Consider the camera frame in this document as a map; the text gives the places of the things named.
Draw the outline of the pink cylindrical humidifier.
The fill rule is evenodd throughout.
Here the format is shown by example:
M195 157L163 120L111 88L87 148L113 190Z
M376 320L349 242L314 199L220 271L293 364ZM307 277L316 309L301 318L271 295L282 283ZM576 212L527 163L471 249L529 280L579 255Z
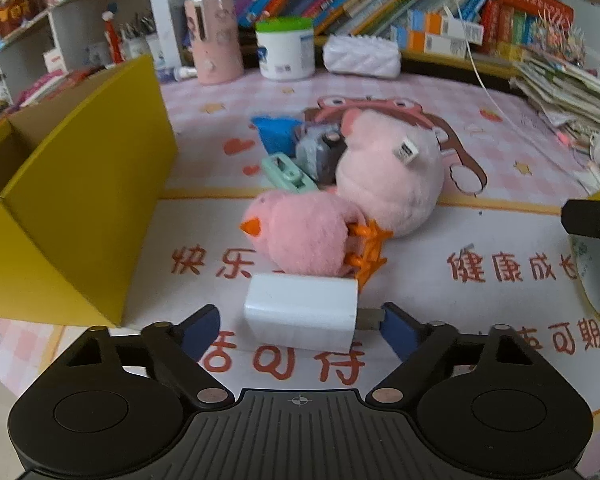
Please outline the pink cylindrical humidifier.
M234 0L186 0L192 57L201 84L226 84L244 74Z

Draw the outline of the mint green stapler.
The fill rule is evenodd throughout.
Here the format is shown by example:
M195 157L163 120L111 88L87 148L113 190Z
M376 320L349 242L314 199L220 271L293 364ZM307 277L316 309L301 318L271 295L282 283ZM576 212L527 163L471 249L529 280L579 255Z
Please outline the mint green stapler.
M296 194L318 190L316 183L284 153L269 154L260 167L274 188Z

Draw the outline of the white pen cup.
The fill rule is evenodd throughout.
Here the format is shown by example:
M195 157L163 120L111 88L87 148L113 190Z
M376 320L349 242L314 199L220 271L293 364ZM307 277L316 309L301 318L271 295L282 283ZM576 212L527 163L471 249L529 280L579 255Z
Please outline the white pen cup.
M122 55L125 61L135 60L143 55L151 55L149 44L144 36L122 41Z

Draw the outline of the pink cartoon table mat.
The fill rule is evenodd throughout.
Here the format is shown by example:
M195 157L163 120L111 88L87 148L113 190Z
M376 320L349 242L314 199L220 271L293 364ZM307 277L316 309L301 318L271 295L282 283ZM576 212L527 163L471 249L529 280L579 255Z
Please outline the pink cartoon table mat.
M230 390L373 388L398 364L377 334L357 333L347 353L257 340L242 308L253 275L278 266L252 247L240 224L266 185L251 118L380 110L460 144L443 151L445 182L430 218L385 244L387 263L364 287L361 306L391 301L414 318L465 333L512 326L588 402L595 429L581 470L600 469L600 320L559 220L562 204L584 194L576 179L581 163L523 100L421 76L381 82L324 73L276 84L250 73L217 87L159 86L178 154L122 322L108 326L113 333L178 323L214 304L220 333L200 362ZM24 393L85 327L0 318L0 382Z

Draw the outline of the red figure pen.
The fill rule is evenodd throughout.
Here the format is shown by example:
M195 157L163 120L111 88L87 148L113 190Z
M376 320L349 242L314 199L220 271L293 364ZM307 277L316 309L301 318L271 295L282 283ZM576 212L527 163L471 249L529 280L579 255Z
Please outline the red figure pen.
M107 9L102 14L102 21L105 26L105 37L108 42L112 62L114 64L121 64L124 62L124 58L121 52L119 36L114 27L114 11Z

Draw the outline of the white cube shelf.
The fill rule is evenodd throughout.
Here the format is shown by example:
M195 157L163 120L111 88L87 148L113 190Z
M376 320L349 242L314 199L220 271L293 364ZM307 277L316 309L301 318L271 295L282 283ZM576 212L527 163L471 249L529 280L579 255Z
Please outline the white cube shelf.
M175 0L60 0L3 40L0 80L8 98L15 99L47 73L47 51L56 49L68 70L84 66L86 49L105 40L102 14L110 4L117 7L114 22L118 25L151 12L160 42L158 63L166 67L183 64L183 33Z

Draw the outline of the blue plastic piece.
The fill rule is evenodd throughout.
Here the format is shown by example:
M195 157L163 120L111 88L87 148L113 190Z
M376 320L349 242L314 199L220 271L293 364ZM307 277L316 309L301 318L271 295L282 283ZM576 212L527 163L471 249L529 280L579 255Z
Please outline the blue plastic piece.
M302 121L292 117L256 116L251 123L258 130L260 140L268 154L282 153L294 157L296 132Z

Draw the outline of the stack of papers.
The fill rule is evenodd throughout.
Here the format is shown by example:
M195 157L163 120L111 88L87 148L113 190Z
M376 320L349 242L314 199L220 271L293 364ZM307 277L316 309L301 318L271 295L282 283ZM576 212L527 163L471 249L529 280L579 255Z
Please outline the stack of papers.
M600 80L576 66L528 52L510 85L521 91L561 144L587 153L600 141Z

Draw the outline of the white quilted purse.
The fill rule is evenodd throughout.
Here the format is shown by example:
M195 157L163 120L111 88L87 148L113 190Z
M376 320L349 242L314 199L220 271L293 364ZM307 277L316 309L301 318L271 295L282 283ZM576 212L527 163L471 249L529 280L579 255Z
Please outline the white quilted purse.
M396 79L401 60L394 41L375 36L329 36L323 46L323 63L334 74Z

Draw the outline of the white jar green lid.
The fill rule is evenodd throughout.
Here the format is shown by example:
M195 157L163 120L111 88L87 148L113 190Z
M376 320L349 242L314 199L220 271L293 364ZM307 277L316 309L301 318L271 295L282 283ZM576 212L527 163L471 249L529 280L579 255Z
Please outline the white jar green lid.
M310 18L282 16L257 22L257 54L263 77L275 81L315 73L314 27Z

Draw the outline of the white USB charger block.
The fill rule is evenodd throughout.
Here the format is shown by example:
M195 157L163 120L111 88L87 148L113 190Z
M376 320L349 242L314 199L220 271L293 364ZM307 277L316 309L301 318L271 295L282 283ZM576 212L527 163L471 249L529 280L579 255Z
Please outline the white USB charger block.
M251 279L244 318L264 344L347 353L358 330L380 329L385 311L358 306L353 278L262 273Z

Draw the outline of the orange white box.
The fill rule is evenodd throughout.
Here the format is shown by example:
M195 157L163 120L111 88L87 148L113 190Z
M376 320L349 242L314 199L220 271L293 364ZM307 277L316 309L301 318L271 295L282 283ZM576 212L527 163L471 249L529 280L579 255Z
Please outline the orange white box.
M406 27L415 32L452 39L466 39L470 44L476 46L481 46L483 43L484 27L482 25L463 22L452 16L411 10L407 13Z

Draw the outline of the large pink plush toy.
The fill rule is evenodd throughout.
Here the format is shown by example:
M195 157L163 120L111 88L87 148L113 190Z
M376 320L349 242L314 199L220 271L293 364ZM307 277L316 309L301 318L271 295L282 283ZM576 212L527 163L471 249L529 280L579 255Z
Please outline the large pink plush toy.
M377 110L346 110L347 147L336 168L336 192L395 237L420 228L436 208L444 167L434 133Z

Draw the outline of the grey toy truck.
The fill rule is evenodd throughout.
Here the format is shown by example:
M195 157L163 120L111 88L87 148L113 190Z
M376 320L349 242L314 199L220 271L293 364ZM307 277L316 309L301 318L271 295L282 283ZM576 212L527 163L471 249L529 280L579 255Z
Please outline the grey toy truck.
M296 164L319 185L336 182L336 168L347 148L339 124L309 122L297 129Z

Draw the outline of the small pink chick plush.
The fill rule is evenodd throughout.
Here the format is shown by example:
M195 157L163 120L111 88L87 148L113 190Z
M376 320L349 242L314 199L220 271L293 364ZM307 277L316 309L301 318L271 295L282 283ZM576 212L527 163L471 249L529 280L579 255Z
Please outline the small pink chick plush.
M324 191L262 193L240 229L286 274L354 278L358 287L387 263L382 246L393 237L350 200Z

